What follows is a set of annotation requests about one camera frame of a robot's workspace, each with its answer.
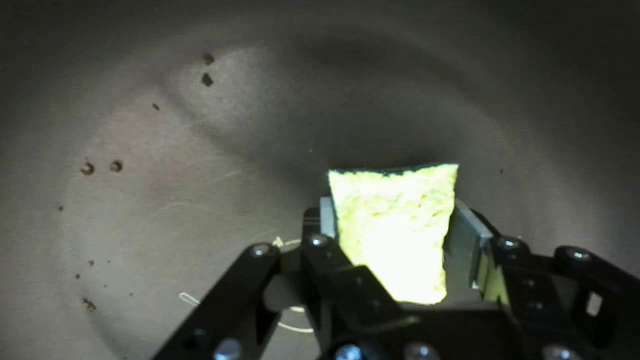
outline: dark spot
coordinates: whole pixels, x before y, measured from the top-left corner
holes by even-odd
[[[93,177],[93,174],[97,174],[97,167],[91,164],[91,163],[85,163],[85,167],[80,169],[80,172],[83,172],[85,177]]]
[[[205,77],[203,77],[203,84],[205,84],[206,88],[210,88],[210,86],[214,86],[214,78],[212,78],[210,74],[206,74],[206,72],[205,72]]]
[[[97,313],[97,310],[98,310],[98,307],[97,307],[93,300],[89,300],[89,298],[83,298],[83,304],[85,304],[85,308],[86,308],[89,313]]]
[[[544,302],[530,302],[529,308],[534,310],[534,313],[542,313],[544,310]]]
[[[214,55],[210,55],[210,52],[206,52],[206,55],[203,56],[203,61],[205,61],[206,67],[210,67],[210,64],[217,62]]]
[[[124,171],[124,164],[121,161],[114,161],[110,167],[113,172],[121,174]]]
[[[526,281],[522,281],[522,287],[526,287],[526,289],[537,289],[537,281],[526,279]]]
[[[356,282],[356,287],[365,287],[365,279],[363,277],[356,277],[355,282]]]
[[[188,334],[182,343],[182,347],[187,351],[198,351],[203,347],[206,347],[206,341],[208,341],[208,333],[205,328],[197,328],[193,331],[193,334]]]
[[[375,313],[379,313],[379,310],[383,308],[383,302],[381,302],[381,300],[372,300],[372,302],[368,304],[368,308],[375,310]]]

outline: screw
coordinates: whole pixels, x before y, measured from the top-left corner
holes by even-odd
[[[238,360],[238,358],[242,358],[242,345],[237,339],[224,339],[212,357],[212,360]]]
[[[544,360],[582,360],[579,352],[560,345],[547,347],[542,354],[544,354]]]
[[[412,343],[405,349],[407,360],[440,360],[439,352],[426,343]]]
[[[580,261],[580,262],[589,262],[592,258],[592,255],[580,251],[580,248],[570,248],[569,255],[574,258],[574,261]]]
[[[336,351],[334,360],[365,360],[365,352],[361,347],[346,345]]]
[[[313,237],[313,246],[323,248],[327,244],[329,244],[329,240],[324,237],[318,237],[318,235]]]
[[[252,253],[254,253],[254,256],[257,256],[257,258],[266,256],[266,255],[269,255],[269,251],[271,251],[271,246],[269,246],[269,244],[258,244],[258,246],[254,246],[254,248],[252,248]]]

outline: bolt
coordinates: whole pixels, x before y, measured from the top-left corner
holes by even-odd
[[[407,360],[440,360],[439,352],[426,343],[412,343],[405,349]]]
[[[544,354],[544,360],[582,360],[579,352],[560,345],[547,347],[542,354]]]
[[[257,258],[266,256],[266,255],[269,255],[269,251],[271,251],[271,246],[269,246],[269,244],[258,244],[258,246],[254,246],[254,248],[252,248],[252,253],[254,253],[254,256],[257,256]]]
[[[339,349],[334,360],[365,360],[365,352],[361,347],[346,345]]]
[[[327,244],[329,244],[329,240],[324,237],[313,237],[313,246],[323,248]]]
[[[237,339],[224,339],[212,357],[212,360],[238,360],[238,358],[242,358],[242,345]]]
[[[592,258],[592,255],[580,251],[580,248],[570,248],[569,255],[574,258],[574,261],[580,261],[580,262],[589,262]]]

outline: robotic arm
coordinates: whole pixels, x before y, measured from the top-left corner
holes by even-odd
[[[305,214],[303,246],[247,248],[156,360],[261,358],[281,313],[305,307],[327,360],[640,358],[640,282],[597,255],[532,255],[464,204],[446,238],[448,298],[399,304]]]

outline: metal plate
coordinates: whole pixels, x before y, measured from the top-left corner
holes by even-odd
[[[182,293],[300,237],[332,161],[461,163],[458,197],[537,253],[640,275],[633,5],[6,8],[0,358],[149,358]],[[269,358],[317,354],[279,336]]]

